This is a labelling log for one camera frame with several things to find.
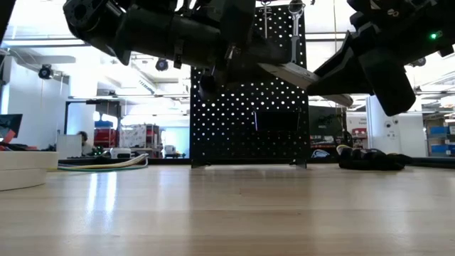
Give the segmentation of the small white device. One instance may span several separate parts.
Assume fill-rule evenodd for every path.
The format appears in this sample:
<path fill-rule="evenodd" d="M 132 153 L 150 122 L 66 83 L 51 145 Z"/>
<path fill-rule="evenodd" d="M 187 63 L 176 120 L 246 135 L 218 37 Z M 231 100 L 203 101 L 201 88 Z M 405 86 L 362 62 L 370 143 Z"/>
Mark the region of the small white device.
<path fill-rule="evenodd" d="M 130 148 L 111 148 L 109 153 L 112 159 L 130 159 L 132 157 Z"/>

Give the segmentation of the person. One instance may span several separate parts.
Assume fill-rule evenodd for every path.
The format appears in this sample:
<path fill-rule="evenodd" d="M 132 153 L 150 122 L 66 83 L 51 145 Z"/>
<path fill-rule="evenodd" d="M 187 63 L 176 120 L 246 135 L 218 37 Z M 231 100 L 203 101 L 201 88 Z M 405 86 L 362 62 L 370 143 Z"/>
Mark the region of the person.
<path fill-rule="evenodd" d="M 83 156 L 93 155 L 93 145 L 88 142 L 88 135 L 84 131 L 79 131 L 78 134 L 81 136 L 81 151 Z"/>

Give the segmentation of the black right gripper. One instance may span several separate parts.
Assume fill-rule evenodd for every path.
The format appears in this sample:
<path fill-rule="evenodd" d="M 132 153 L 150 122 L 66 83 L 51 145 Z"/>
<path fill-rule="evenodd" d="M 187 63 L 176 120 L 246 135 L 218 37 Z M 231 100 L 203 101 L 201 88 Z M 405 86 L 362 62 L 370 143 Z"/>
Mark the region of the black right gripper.
<path fill-rule="evenodd" d="M 315 70 L 319 80 L 308 94 L 374 93 L 386 115 L 406 112 L 416 96 L 405 66 L 443 49 L 443 0 L 347 2 L 356 32 L 348 31 L 341 48 Z"/>

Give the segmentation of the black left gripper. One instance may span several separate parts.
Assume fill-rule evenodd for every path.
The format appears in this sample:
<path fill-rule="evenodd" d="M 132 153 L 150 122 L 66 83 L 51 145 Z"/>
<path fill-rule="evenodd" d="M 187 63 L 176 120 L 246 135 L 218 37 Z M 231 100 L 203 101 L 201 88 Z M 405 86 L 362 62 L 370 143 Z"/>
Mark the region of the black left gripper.
<path fill-rule="evenodd" d="M 197 66 L 202 69 L 198 94 L 204 100 L 243 83 L 274 78 L 257 63 L 278 65 L 289 61 L 283 48 L 257 30 L 250 31 L 248 43 L 241 48 L 229 44 L 217 33 L 198 44 L 197 57 Z"/>

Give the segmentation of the black computer monitor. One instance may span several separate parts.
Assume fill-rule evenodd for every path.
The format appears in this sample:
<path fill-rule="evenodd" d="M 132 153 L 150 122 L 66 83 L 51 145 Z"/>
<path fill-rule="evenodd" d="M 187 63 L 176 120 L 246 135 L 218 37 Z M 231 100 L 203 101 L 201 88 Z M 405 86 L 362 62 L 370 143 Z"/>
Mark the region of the black computer monitor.
<path fill-rule="evenodd" d="M 342 110 L 337 107 L 309 107 L 309 131 L 311 136 L 341 136 L 343 132 Z"/>

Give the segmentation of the chrome ratchet wrench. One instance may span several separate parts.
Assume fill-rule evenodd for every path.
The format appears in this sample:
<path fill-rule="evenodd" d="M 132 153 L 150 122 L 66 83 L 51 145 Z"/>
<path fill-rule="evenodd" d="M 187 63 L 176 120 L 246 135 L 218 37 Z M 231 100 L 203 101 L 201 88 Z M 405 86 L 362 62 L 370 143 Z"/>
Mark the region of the chrome ratchet wrench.
<path fill-rule="evenodd" d="M 293 21 L 291 36 L 291 62 L 295 64 L 300 62 L 299 19 L 304 13 L 305 6 L 306 4 L 302 0 L 291 0 L 288 5 L 288 10 Z"/>

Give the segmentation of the black work gloves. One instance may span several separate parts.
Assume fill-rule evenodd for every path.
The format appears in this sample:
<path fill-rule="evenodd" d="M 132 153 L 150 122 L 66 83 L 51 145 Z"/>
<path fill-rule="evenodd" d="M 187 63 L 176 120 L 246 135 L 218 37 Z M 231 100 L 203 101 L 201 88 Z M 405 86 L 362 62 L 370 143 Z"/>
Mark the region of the black work gloves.
<path fill-rule="evenodd" d="M 360 171 L 401 171 L 413 162 L 412 157 L 404 154 L 386 154 L 379 149 L 358 149 L 338 145 L 338 165 L 342 169 Z"/>

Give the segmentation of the black perforated pegboard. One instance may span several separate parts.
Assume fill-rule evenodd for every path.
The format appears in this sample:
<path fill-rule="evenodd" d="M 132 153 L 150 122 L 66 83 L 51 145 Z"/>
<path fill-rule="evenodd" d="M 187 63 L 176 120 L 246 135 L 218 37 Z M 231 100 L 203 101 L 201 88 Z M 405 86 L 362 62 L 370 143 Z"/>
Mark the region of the black perforated pegboard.
<path fill-rule="evenodd" d="M 190 158 L 291 159 L 305 164 L 310 154 L 309 104 L 306 92 L 274 76 L 227 89 L 211 100 L 198 94 L 202 69 L 197 66 L 198 44 L 219 32 L 218 23 L 207 21 L 193 32 L 191 43 Z M 299 112 L 295 132 L 255 129 L 254 112 Z"/>

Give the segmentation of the shelf with blue bins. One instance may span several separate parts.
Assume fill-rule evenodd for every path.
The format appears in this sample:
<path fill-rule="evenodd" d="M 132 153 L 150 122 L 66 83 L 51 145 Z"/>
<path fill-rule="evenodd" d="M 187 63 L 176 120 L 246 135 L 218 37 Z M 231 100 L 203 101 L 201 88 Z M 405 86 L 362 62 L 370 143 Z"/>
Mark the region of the shelf with blue bins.
<path fill-rule="evenodd" d="M 429 128 L 429 155 L 455 157 L 455 122 Z"/>

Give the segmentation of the red tool chest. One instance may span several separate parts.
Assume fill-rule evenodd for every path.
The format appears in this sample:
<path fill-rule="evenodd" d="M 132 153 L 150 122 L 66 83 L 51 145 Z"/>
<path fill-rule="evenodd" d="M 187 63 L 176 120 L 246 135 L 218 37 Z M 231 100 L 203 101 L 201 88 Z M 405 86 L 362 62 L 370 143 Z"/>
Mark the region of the red tool chest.
<path fill-rule="evenodd" d="M 94 132 L 94 145 L 104 148 L 116 147 L 117 130 L 110 121 L 96 121 Z"/>

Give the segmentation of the grey utility knife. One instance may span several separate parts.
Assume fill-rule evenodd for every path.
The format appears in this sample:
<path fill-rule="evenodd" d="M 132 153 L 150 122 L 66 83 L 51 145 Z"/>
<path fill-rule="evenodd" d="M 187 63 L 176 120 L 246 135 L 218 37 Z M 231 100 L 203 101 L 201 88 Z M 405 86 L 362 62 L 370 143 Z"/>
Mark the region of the grey utility knife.
<path fill-rule="evenodd" d="M 310 95 L 308 87 L 319 80 L 319 76 L 295 63 L 286 63 L 279 65 L 259 63 L 259 66 L 275 77 L 305 90 L 308 95 Z M 347 94 L 318 94 L 318 96 L 321 96 L 326 100 L 330 100 L 344 107 L 350 107 L 354 103 L 352 97 Z"/>

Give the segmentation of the black pegboard bin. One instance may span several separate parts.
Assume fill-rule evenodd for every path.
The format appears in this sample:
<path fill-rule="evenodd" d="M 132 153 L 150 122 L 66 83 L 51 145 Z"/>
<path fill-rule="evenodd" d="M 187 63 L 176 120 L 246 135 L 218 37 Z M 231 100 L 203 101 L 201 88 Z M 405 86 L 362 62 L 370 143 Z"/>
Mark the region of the black pegboard bin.
<path fill-rule="evenodd" d="M 255 129 L 266 132 L 295 132 L 299 128 L 299 112 L 254 112 Z"/>

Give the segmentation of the white pillar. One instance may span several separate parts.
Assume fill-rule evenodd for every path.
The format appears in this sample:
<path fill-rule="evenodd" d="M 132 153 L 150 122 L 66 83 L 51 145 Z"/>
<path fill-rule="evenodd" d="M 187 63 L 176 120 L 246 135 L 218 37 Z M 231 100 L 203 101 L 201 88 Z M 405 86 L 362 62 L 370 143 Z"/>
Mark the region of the white pillar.
<path fill-rule="evenodd" d="M 411 157 L 427 155 L 426 135 L 421 112 L 406 112 L 388 117 L 376 96 L 366 100 L 368 147 L 387 154 Z"/>

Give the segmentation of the white ribbed device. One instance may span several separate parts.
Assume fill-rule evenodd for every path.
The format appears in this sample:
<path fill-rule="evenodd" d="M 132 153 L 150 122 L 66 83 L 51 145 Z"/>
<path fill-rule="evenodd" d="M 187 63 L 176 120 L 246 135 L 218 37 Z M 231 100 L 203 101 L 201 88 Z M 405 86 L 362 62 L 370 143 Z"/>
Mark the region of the white ribbed device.
<path fill-rule="evenodd" d="M 60 160 L 82 156 L 82 137 L 75 135 L 59 135 L 56 151 Z"/>

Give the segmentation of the beige masking tape roll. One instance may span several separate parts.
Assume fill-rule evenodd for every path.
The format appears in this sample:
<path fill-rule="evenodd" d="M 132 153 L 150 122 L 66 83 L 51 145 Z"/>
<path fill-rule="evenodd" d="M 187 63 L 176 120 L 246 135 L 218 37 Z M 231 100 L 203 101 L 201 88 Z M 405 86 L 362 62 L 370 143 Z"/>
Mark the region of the beige masking tape roll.
<path fill-rule="evenodd" d="M 49 169 L 58 167 L 51 151 L 0 151 L 0 191 L 43 185 Z"/>

